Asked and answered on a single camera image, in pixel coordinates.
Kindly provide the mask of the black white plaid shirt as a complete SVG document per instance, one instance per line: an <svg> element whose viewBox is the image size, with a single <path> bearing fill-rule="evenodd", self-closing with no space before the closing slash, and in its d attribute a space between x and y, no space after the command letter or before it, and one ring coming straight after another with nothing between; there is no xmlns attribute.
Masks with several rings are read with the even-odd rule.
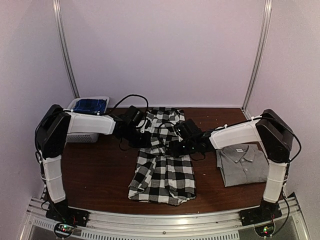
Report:
<svg viewBox="0 0 320 240"><path fill-rule="evenodd" d="M196 180L188 155L169 155L169 143L182 141L174 126L185 120L183 110L153 107L147 111L151 147L138 150L134 177L128 186L133 201L179 206L196 198Z"/></svg>

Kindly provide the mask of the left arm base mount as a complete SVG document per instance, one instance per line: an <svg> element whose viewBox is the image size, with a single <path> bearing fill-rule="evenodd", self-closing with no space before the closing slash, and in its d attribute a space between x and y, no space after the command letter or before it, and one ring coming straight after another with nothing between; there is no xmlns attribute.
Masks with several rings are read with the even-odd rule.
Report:
<svg viewBox="0 0 320 240"><path fill-rule="evenodd" d="M79 210L74 208L69 208L67 213L61 216L54 209L49 208L46 211L45 217L57 222L67 223L69 225L77 227L86 227L89 217L89 212L85 210Z"/></svg>

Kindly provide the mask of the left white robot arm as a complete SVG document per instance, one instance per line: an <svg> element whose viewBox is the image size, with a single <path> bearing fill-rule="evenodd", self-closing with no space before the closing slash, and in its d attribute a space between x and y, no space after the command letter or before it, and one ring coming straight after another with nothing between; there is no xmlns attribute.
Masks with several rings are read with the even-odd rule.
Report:
<svg viewBox="0 0 320 240"><path fill-rule="evenodd" d="M34 133L36 159L41 179L46 185L52 213L61 222L72 218L63 186L61 160L68 134L96 133L125 139L131 148L151 147L151 134L142 130L147 117L140 109L130 106L120 115L112 113L79 113L52 105Z"/></svg>

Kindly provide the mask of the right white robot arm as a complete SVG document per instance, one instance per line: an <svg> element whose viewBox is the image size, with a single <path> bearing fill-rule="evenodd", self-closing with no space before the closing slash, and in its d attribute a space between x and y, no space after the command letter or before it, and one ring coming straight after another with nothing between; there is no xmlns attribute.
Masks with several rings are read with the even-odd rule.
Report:
<svg viewBox="0 0 320 240"><path fill-rule="evenodd" d="M174 125L174 130L181 140L169 142L166 152L172 157L205 155L232 145L260 143L268 161L268 175L256 216L266 221L276 212L293 161L290 157L293 141L298 137L272 109L243 122L207 131L202 131L192 119Z"/></svg>

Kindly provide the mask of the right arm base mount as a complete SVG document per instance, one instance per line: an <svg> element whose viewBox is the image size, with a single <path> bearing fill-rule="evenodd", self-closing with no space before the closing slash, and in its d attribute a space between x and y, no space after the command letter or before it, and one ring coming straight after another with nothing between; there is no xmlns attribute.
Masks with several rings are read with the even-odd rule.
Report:
<svg viewBox="0 0 320 240"><path fill-rule="evenodd" d="M261 204L258 207L244 209L239 212L242 226L270 222L275 218L281 217L282 215L282 211L278 204Z"/></svg>

